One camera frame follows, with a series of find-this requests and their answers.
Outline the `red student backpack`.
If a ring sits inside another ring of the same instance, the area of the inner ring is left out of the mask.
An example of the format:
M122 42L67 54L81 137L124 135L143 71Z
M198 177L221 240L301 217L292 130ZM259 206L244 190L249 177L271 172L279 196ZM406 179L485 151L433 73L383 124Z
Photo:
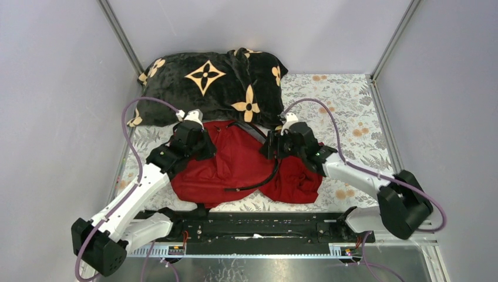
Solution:
M207 122L204 127L217 152L210 159L190 161L174 177L171 186L180 200L214 208L276 188L278 170L274 160L260 154L261 142L232 121Z

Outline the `black floral plush blanket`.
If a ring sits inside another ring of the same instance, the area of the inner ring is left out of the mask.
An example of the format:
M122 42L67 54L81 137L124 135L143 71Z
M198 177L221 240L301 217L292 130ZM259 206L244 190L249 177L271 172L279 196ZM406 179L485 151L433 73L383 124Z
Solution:
M137 78L144 98L126 124L168 126L178 121L178 110L198 109L204 120L277 127L284 111L281 80L287 72L275 55L247 48L162 56Z

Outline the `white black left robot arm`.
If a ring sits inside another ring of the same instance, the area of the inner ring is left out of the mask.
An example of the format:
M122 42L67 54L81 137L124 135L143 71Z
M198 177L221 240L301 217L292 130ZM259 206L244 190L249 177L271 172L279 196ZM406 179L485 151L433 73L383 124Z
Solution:
M95 270L92 281L109 277L123 264L127 255L150 241L164 237L176 241L182 234L179 222L156 212L148 219L133 223L145 204L170 184L193 160L214 157L216 149L202 123L200 110L189 111L177 124L168 143L153 149L140 164L139 175L114 200L89 220L77 219L71 227L73 252L77 256L75 274L84 281L80 264Z

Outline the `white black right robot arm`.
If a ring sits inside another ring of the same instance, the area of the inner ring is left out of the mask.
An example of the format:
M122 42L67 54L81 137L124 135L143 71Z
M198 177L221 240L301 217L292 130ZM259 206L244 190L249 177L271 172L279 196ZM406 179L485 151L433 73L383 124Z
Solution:
M337 225L342 241L351 242L360 233L376 230L407 240L433 212L411 172L403 170L387 176L353 164L337 149L317 141L312 129L293 113L285 115L281 129L268 132L260 153L268 159L297 157L311 172L348 183L377 201L375 206L351 207L343 213Z

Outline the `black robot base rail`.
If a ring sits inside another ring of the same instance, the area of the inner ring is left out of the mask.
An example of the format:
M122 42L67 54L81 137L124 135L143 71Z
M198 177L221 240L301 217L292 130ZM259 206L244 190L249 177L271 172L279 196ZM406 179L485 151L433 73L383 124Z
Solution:
M179 212L159 243L178 243L188 255L327 255L332 244L360 247L373 234L356 233L341 213Z

